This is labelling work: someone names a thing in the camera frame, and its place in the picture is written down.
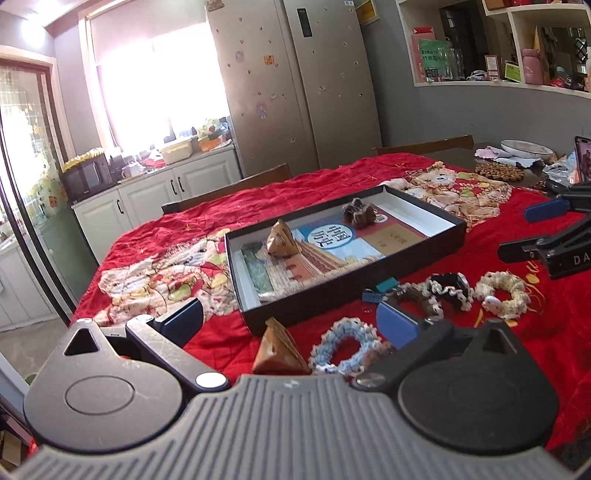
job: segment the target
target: blue clip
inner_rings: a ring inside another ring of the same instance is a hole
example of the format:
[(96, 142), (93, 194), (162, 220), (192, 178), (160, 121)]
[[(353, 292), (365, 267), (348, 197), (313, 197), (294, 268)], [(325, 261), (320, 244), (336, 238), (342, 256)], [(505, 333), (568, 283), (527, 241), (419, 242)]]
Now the blue clip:
[(361, 294), (361, 301), (364, 301), (366, 303), (378, 304), (381, 303), (383, 299), (384, 296), (381, 293), (376, 293), (371, 290), (364, 290)]
[(398, 350), (416, 339), (421, 332), (418, 322), (386, 302), (382, 302), (378, 306), (376, 326), (380, 335)]
[(529, 223), (550, 220), (551, 218), (562, 217), (570, 210), (570, 203), (563, 199), (554, 199), (549, 202), (540, 203), (527, 207), (523, 216)]
[(393, 288), (398, 287), (398, 285), (398, 280), (396, 280), (394, 277), (390, 277), (389, 279), (384, 280), (381, 283), (378, 283), (375, 286), (375, 288), (380, 293), (386, 293), (387, 291), (390, 291)]

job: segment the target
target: microwave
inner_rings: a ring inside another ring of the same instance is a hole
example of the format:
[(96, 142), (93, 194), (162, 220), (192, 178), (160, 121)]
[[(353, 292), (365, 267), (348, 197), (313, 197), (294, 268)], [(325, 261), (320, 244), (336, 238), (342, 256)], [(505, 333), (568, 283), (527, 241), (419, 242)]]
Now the microwave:
[(70, 203), (81, 202), (117, 185), (121, 175), (112, 169), (105, 154), (68, 168), (62, 175)]

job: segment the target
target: light blue scrunchie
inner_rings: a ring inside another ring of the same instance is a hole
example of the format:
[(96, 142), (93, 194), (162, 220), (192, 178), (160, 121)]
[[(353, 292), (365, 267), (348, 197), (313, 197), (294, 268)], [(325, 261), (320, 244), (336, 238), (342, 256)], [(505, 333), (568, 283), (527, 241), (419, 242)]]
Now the light blue scrunchie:
[[(346, 338), (354, 338), (361, 347), (354, 356), (343, 360), (338, 365), (331, 363), (336, 349)], [(322, 336), (320, 345), (312, 347), (308, 365), (316, 373), (355, 375), (362, 372), (361, 360), (370, 350), (381, 343), (375, 327), (362, 322), (358, 318), (343, 318)]]

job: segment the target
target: brown pyramid package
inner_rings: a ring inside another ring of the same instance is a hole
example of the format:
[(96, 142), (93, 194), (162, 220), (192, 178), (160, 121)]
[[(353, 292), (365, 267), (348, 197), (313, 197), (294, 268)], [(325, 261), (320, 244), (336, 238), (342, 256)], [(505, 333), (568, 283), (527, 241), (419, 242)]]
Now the brown pyramid package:
[(266, 322), (267, 329), (252, 365), (255, 374), (310, 374), (310, 367), (300, 355), (293, 338), (274, 318)]
[(283, 220), (277, 220), (277, 223), (271, 228), (271, 233), (267, 238), (267, 253), (274, 257), (290, 257), (300, 253), (290, 228)]

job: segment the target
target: wooden chair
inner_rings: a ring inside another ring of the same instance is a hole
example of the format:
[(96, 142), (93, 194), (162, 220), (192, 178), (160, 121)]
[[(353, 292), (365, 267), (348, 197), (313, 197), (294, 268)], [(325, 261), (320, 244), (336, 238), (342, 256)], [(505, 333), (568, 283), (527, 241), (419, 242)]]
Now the wooden chair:
[(162, 205), (162, 211), (165, 215), (167, 213), (184, 212), (185, 210), (195, 207), (201, 203), (211, 202), (212, 200), (225, 197), (226, 195), (230, 195), (232, 193), (240, 192), (242, 190), (255, 189), (257, 187), (264, 187), (265, 185), (289, 180), (290, 178), (292, 178), (290, 167), (287, 163), (284, 163), (278, 165), (275, 168), (271, 168), (270, 170), (266, 170), (264, 172), (258, 173), (257, 175), (253, 175), (252, 177), (248, 177), (247, 179), (242, 179), (241, 181), (237, 181), (236, 183), (222, 187), (221, 189), (193, 197), (192, 199), (181, 200), (180, 202), (165, 203)]
[(414, 153), (415, 155), (424, 155), (426, 153), (439, 152), (451, 148), (465, 148), (467, 150), (472, 150), (474, 148), (474, 139), (471, 135), (464, 135), (463, 137), (435, 140), (433, 142), (417, 143), (414, 145), (403, 145), (402, 147), (374, 148), (374, 154), (376, 157), (388, 153)]

